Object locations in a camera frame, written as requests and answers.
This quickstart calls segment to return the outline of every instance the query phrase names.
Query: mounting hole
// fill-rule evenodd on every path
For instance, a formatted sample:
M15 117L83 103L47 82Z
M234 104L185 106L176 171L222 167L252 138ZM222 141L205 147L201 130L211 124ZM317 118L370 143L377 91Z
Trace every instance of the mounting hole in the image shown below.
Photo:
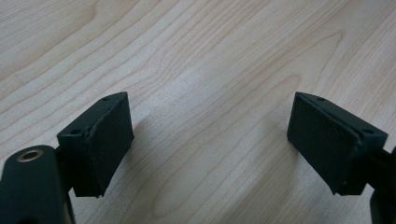
M81 133L81 129L75 129L70 132L71 134L78 134Z
M374 133L372 130L370 130L370 129L362 129L362 131L364 132L364 133Z
M18 158L17 161L19 162L27 162L27 161L34 161L35 159L39 158L43 155L43 150L41 149L32 149L26 152L23 152Z

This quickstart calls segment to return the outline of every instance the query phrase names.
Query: wood grain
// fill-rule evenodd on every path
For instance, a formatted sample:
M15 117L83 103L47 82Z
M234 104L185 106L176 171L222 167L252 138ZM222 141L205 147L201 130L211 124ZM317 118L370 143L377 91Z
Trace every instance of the wood grain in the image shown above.
M295 91L396 146L396 2L2 0L0 166L128 91L135 140L78 223L370 223L288 143Z

